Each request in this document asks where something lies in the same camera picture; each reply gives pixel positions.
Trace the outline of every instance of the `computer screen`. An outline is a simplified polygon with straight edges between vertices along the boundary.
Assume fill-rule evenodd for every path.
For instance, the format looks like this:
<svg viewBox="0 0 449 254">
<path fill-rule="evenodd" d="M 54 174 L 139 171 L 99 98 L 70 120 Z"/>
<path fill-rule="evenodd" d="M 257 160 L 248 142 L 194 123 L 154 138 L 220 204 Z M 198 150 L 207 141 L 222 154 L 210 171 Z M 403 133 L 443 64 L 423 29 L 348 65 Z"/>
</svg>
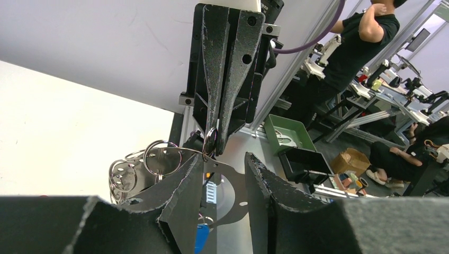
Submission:
<svg viewBox="0 0 449 254">
<path fill-rule="evenodd" d="M 418 49 L 418 47 L 427 39 L 427 37 L 429 37 L 429 35 L 430 32 L 427 29 L 423 28 L 421 32 L 419 32 L 419 34 L 413 39 L 413 41 L 408 44 L 406 49 L 408 51 L 415 52 L 415 50 Z"/>
</svg>

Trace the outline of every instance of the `hand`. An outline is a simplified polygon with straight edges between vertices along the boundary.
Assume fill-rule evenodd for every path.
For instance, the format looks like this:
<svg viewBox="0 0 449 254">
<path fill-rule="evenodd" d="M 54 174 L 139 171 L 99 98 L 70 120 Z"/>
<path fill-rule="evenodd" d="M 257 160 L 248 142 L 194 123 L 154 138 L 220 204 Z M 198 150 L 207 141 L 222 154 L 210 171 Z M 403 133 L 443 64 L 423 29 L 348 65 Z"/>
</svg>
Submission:
<svg viewBox="0 0 449 254">
<path fill-rule="evenodd" d="M 390 153 L 394 153 L 395 155 L 399 155 L 401 153 L 401 150 L 397 147 L 390 148 Z"/>
<path fill-rule="evenodd" d="M 387 12 L 387 7 L 384 4 L 373 4 L 370 8 L 374 9 L 375 16 L 382 16 Z"/>
<path fill-rule="evenodd" d="M 418 124 L 417 124 L 417 123 L 413 123 L 413 124 L 410 126 L 410 134 L 414 135 L 414 134 L 415 134 L 416 128 L 418 128 Z"/>
</svg>

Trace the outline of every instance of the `green plastic bin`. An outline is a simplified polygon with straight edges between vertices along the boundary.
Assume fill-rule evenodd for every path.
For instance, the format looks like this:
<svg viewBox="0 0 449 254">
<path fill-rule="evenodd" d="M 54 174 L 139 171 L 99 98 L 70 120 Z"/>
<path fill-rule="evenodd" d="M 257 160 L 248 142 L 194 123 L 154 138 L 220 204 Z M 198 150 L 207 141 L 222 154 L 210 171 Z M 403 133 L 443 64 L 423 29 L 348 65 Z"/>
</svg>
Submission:
<svg viewBox="0 0 449 254">
<path fill-rule="evenodd" d="M 310 139 L 306 127 L 301 122 L 277 115 L 268 115 L 265 119 L 264 128 L 274 155 L 278 155 L 280 152 L 291 149 L 291 147 L 279 143 L 275 130 L 278 130 L 283 135 L 287 135 L 292 138 L 298 148 L 317 151 L 315 145 Z"/>
</svg>

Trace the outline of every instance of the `black hair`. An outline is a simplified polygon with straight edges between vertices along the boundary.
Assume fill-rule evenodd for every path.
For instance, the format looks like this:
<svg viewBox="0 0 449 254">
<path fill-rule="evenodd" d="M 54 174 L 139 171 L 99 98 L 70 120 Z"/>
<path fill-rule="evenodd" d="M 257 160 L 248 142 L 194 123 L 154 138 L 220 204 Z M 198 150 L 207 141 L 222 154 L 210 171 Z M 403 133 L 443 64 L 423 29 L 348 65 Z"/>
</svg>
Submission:
<svg viewBox="0 0 449 254">
<path fill-rule="evenodd" d="M 416 143 L 422 143 L 425 140 L 434 138 L 449 137 L 449 116 L 445 116 L 435 123 L 426 127 L 416 135 Z"/>
<path fill-rule="evenodd" d="M 393 6 L 394 8 L 399 8 L 401 5 L 403 5 L 407 0 L 394 0 Z"/>
</svg>

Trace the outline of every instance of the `cardboard box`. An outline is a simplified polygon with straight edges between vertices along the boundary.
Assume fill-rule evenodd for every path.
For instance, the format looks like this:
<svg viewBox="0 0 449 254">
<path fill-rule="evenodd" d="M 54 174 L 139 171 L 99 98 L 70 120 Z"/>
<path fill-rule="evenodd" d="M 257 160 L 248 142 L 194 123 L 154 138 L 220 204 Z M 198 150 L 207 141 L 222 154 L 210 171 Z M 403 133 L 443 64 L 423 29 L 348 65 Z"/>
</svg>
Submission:
<svg viewBox="0 0 449 254">
<path fill-rule="evenodd" d="M 368 157 L 352 148 L 346 149 L 341 152 L 330 163 L 330 167 L 334 171 L 334 174 L 354 173 L 357 177 L 362 175 L 370 166 L 370 160 Z"/>
</svg>

